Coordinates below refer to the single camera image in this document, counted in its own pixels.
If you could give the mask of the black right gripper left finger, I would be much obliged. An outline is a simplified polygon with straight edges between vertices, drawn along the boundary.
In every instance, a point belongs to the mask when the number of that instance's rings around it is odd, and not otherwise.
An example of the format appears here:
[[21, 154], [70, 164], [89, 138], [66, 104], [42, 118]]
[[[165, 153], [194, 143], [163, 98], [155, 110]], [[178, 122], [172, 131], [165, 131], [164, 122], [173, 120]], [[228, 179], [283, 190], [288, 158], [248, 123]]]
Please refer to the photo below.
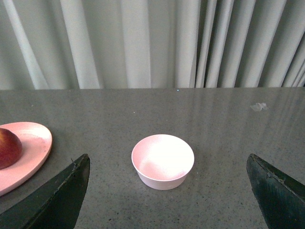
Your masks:
[[90, 158], [80, 156], [0, 215], [2, 229], [72, 229], [87, 191]]

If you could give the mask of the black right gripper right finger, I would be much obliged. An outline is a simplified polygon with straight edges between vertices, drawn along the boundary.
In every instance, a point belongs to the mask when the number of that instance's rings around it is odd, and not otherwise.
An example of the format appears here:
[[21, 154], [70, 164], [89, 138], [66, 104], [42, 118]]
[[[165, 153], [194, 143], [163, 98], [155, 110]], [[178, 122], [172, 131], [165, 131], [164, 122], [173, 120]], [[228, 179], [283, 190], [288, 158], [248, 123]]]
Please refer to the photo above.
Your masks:
[[249, 155], [246, 170], [268, 228], [303, 229], [305, 186], [255, 154]]

